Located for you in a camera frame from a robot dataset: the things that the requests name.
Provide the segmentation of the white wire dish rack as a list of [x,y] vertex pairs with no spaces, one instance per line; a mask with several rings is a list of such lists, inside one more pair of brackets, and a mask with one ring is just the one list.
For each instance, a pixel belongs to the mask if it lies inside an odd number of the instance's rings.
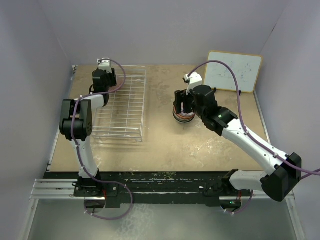
[[117,82],[125,80],[121,89],[109,95],[108,104],[98,108],[93,118],[95,139],[134,139],[142,141],[147,71],[145,66],[115,66]]

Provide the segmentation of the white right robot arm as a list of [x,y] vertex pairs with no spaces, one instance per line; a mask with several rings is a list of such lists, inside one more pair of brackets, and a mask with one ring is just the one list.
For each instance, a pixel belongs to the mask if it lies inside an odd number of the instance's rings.
[[172,114],[178,121],[186,120],[186,114],[197,115],[207,129],[234,143],[262,167],[262,171],[230,171],[222,183],[226,195],[233,196],[239,190],[263,191],[281,202],[300,182],[302,158],[276,149],[243,126],[234,112],[218,105],[209,86],[175,91]]

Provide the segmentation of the grey striped bowl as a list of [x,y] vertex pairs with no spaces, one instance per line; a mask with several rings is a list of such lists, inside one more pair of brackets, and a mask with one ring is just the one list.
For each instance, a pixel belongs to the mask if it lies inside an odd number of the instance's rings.
[[182,119],[191,119],[195,116],[195,114],[190,110],[190,107],[187,103],[181,102],[177,104],[180,107],[181,112],[178,113],[178,116]]

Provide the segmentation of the blue floral bowl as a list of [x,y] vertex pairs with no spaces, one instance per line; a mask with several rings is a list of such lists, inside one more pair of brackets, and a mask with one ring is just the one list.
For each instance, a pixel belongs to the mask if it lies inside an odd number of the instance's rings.
[[177,110],[175,107],[173,107],[172,111],[173,117],[182,124],[190,123],[195,118],[195,113],[184,113],[183,111],[181,113],[177,113]]

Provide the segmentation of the pink patterned bowl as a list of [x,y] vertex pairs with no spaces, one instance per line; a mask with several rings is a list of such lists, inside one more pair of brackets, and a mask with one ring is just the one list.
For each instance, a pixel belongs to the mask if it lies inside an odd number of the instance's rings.
[[124,79],[123,79],[123,78],[117,78],[117,79],[116,79],[117,85],[110,87],[110,88],[109,88],[109,91],[110,91],[110,92],[116,92],[118,89],[120,89],[120,88],[122,87],[123,82],[124,82]]

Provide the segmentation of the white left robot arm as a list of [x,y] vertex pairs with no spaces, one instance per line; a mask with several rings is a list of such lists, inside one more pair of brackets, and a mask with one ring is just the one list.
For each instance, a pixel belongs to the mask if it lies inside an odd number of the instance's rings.
[[62,101],[59,121],[59,131],[71,143],[79,165],[78,174],[83,179],[96,178],[99,172],[90,141],[93,112],[108,104],[109,90],[117,85],[115,69],[98,67],[92,72],[92,82],[87,97]]

